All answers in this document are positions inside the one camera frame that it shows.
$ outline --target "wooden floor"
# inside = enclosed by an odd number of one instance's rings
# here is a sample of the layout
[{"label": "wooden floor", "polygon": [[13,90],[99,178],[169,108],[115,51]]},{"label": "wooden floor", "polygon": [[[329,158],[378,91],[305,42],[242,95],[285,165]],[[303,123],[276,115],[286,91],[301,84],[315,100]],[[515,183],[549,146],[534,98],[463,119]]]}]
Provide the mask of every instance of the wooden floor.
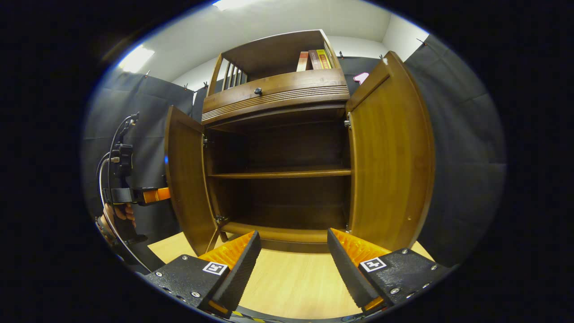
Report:
[{"label": "wooden floor", "polygon": [[[222,244],[218,239],[216,247]],[[327,245],[262,241],[262,246],[240,306],[274,316],[309,320],[361,312],[339,276]],[[164,263],[182,254],[196,256],[183,232],[148,247]],[[418,242],[412,250],[433,260]]]}]

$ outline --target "open cabinet door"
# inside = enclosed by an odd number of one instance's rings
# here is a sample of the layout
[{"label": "open cabinet door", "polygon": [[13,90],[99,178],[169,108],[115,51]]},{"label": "open cabinet door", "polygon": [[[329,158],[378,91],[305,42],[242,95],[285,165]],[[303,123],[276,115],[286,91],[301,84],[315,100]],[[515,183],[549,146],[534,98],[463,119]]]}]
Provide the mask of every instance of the open cabinet door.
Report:
[{"label": "open cabinet door", "polygon": [[217,237],[205,184],[203,126],[174,106],[169,107],[165,127],[165,173],[177,220],[200,256]]},{"label": "open cabinet door", "polygon": [[417,85],[388,52],[346,104],[351,234],[395,251],[425,222],[435,179],[431,121]]}]

